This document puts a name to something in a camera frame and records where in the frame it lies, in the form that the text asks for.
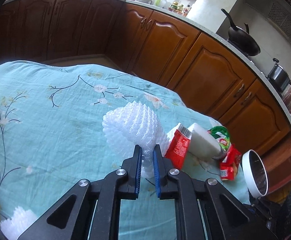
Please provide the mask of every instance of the cabinet handle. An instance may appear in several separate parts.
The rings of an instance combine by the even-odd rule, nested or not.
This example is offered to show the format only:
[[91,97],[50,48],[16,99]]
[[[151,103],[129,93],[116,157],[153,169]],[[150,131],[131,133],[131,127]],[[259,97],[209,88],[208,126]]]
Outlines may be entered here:
[[56,12],[58,11],[58,7],[59,7],[59,3],[56,4],[56,9],[55,9],[55,13],[54,14],[56,14]]
[[51,11],[51,5],[52,5],[52,3],[50,3],[50,6],[49,6],[49,11],[47,11],[47,15],[49,15],[49,14],[50,14],[50,11]]
[[244,102],[247,101],[251,96],[252,96],[252,92],[250,92],[249,95],[247,95],[247,97],[240,104],[243,105]]
[[144,18],[144,19],[141,21],[141,28],[143,28],[143,24],[145,24],[145,23],[146,23],[146,21],[147,21],[147,19],[146,19],[146,18]]
[[237,97],[237,95],[240,94],[240,92],[244,89],[244,83],[241,85],[241,87],[238,89],[238,91],[234,94],[234,98]]
[[151,23],[152,22],[152,20],[150,20],[150,21],[148,21],[148,23],[147,23],[147,25],[146,25],[146,27],[145,27],[145,30],[147,31],[149,28],[150,28],[150,26],[151,26]]

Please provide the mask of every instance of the cabinet door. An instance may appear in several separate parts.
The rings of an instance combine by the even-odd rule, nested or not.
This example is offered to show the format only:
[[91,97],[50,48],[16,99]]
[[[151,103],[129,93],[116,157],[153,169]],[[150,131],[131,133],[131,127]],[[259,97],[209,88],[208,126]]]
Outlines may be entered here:
[[253,82],[239,100],[219,119],[230,133],[236,148],[263,155],[289,131],[282,109],[259,80]]
[[20,0],[17,24],[17,59],[47,59],[49,25],[55,0]]
[[122,1],[92,0],[84,23],[78,55],[104,54]]
[[126,71],[137,42],[152,10],[125,3],[113,27],[105,54]]
[[19,0],[0,9],[0,64],[15,59],[15,29]]
[[167,88],[177,92],[187,107],[218,119],[255,78],[229,49],[202,33]]
[[47,59],[73,57],[92,0],[56,0],[49,30]]
[[154,11],[145,24],[128,72],[166,86],[198,34],[196,28]]

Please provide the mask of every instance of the kitchen counter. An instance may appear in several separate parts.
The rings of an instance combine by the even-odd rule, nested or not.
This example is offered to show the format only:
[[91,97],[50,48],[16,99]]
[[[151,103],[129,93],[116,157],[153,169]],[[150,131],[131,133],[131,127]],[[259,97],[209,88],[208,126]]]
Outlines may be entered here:
[[[12,2],[14,0],[7,0],[5,3],[9,3]],[[214,38],[215,40],[217,40],[218,42],[220,42],[221,44],[223,44],[225,47],[227,47],[230,51],[232,51],[239,59],[241,59],[249,68],[250,70],[252,70],[258,77],[258,79],[265,85],[265,87],[268,89],[268,91],[270,91],[270,93],[273,95],[273,97],[276,99],[276,101],[278,102],[278,104],[280,105],[280,107],[282,108],[284,114],[286,115],[290,126],[291,126],[291,115],[287,109],[287,107],[285,106],[284,102],[282,101],[282,99],[280,98],[279,94],[276,92],[276,90],[273,88],[273,86],[270,84],[270,82],[267,80],[267,78],[265,77],[265,75],[258,70],[258,68],[254,65],[253,62],[251,62],[247,57],[245,57],[238,49],[236,49],[234,46],[232,46],[230,43],[228,43],[225,39],[223,39],[222,37],[220,37],[219,35],[217,35],[216,33],[208,30],[206,27],[182,16],[182,15],[178,15],[176,13],[173,13],[171,11],[168,11],[166,9],[163,8],[159,8],[157,6],[154,5],[150,5],[150,4],[145,4],[145,3],[141,3],[141,2],[137,2],[137,1],[132,1],[132,0],[119,0],[119,1],[125,1],[126,3],[129,4],[134,4],[134,5],[138,5],[138,6],[142,6],[142,7],[146,7],[149,8],[151,10],[154,11],[158,11],[164,14],[167,14],[169,16],[172,16],[178,20],[181,20],[189,25],[192,25],[193,27],[201,30],[202,32],[206,33],[207,35],[211,36],[212,38]]]

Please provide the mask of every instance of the frying pan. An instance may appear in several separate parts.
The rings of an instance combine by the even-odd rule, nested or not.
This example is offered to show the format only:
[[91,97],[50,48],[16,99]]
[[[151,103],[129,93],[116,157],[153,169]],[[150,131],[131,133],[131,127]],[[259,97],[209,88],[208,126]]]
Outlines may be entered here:
[[260,53],[260,47],[256,41],[249,35],[249,26],[245,23],[246,31],[236,26],[231,16],[226,10],[221,11],[227,16],[230,21],[230,27],[228,30],[229,40],[238,46],[247,56],[256,56]]

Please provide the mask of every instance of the red snack package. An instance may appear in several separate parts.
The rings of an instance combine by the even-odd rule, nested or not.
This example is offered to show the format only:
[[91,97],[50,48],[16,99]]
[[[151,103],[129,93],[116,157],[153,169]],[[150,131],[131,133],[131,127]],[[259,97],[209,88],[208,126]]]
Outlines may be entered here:
[[221,180],[234,180],[241,160],[241,153],[232,144],[223,159],[220,162],[220,178]]
[[188,147],[190,145],[191,132],[179,123],[174,136],[164,157],[172,161],[173,166],[180,170],[183,166]]

